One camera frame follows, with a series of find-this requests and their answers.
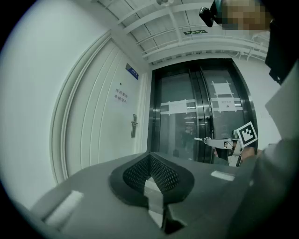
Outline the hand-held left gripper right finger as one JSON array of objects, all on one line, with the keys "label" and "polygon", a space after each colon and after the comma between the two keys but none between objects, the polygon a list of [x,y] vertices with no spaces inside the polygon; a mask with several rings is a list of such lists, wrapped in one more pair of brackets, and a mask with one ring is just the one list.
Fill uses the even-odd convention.
[{"label": "hand-held left gripper right finger", "polygon": [[164,194],[164,228],[151,239],[236,239],[235,215],[249,188],[252,161],[239,168],[150,154],[175,182]]}]

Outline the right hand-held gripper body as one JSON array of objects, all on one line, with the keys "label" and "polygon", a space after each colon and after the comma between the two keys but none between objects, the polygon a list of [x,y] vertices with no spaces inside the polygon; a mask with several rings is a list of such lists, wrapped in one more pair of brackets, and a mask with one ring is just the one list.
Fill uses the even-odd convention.
[{"label": "right hand-held gripper body", "polygon": [[249,122],[232,132],[233,153],[228,157],[229,166],[238,167],[241,154],[246,146],[258,140],[252,122]]}]

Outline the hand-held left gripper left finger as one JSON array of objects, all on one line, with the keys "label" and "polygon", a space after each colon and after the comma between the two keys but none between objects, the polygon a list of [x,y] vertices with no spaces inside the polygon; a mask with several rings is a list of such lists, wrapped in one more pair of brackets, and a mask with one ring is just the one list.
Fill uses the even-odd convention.
[{"label": "hand-held left gripper left finger", "polygon": [[143,207],[123,203],[111,191],[112,171],[141,153],[87,167],[44,194],[32,207],[50,238],[160,239],[164,232]]}]

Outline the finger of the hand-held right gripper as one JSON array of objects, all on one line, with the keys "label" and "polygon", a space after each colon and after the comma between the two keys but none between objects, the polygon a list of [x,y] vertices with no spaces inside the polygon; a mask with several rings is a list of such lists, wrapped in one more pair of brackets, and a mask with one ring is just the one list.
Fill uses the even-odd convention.
[{"label": "finger of the hand-held right gripper", "polygon": [[219,149],[232,149],[234,145],[231,138],[224,138],[224,139],[207,138],[206,144],[213,148],[219,148]]}]

